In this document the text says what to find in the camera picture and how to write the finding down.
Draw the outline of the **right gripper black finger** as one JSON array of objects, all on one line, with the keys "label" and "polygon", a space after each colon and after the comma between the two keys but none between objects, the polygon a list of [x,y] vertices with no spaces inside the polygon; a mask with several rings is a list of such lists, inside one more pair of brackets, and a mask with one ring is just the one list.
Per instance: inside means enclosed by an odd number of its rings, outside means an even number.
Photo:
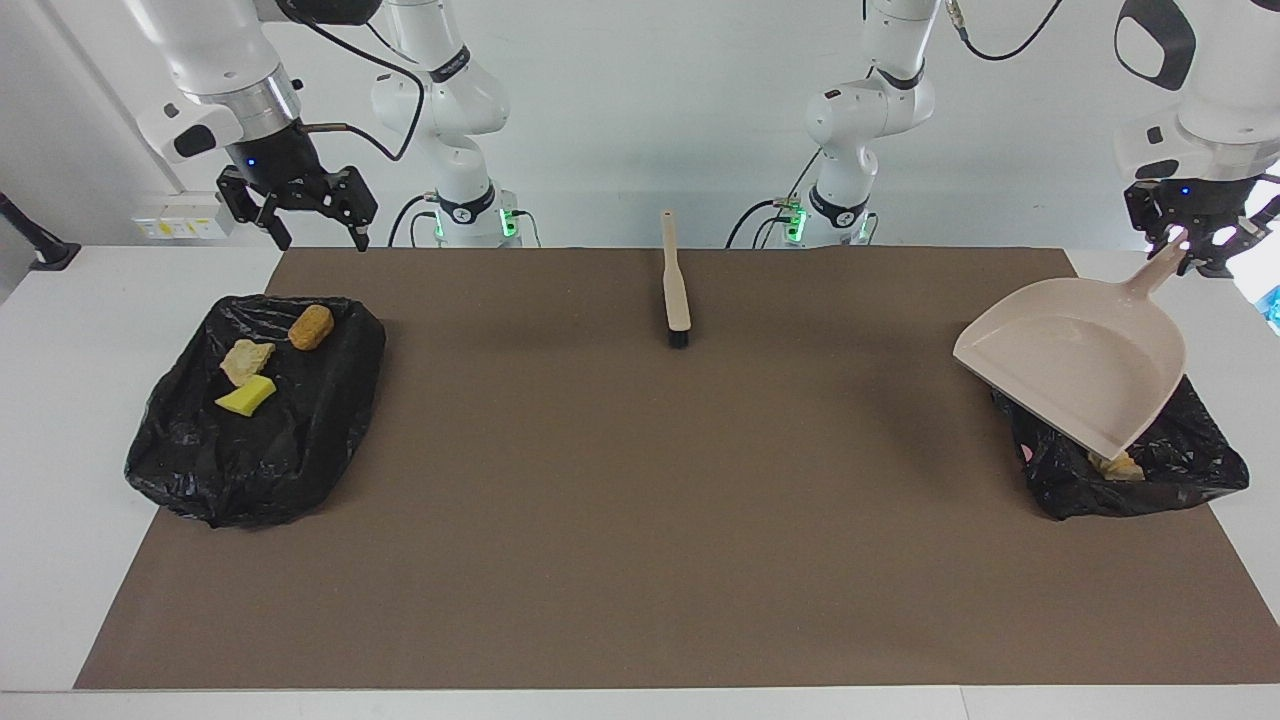
[{"label": "right gripper black finger", "polygon": [[362,173],[356,167],[323,176],[320,213],[340,223],[358,252],[370,247],[369,229],[378,214],[378,201]]},{"label": "right gripper black finger", "polygon": [[224,167],[216,184],[219,199],[237,223],[256,225],[268,232],[274,245],[283,252],[291,249],[292,234],[276,215],[274,193],[269,193],[262,202],[255,201],[250,195],[248,182],[236,167]]}]

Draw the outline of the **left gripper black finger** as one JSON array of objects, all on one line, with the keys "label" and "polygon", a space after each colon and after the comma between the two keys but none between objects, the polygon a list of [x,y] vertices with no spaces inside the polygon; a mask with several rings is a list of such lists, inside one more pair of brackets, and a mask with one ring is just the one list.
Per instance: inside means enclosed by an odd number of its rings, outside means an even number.
[{"label": "left gripper black finger", "polygon": [[1263,227],[1242,222],[1217,231],[1190,229],[1190,269],[1210,279],[1233,279],[1228,260],[1252,250],[1263,240]]},{"label": "left gripper black finger", "polygon": [[1178,234],[1185,225],[1187,219],[1178,211],[1143,211],[1138,218],[1138,229],[1149,245],[1146,259],[1155,260],[1170,245],[1170,233]]}]

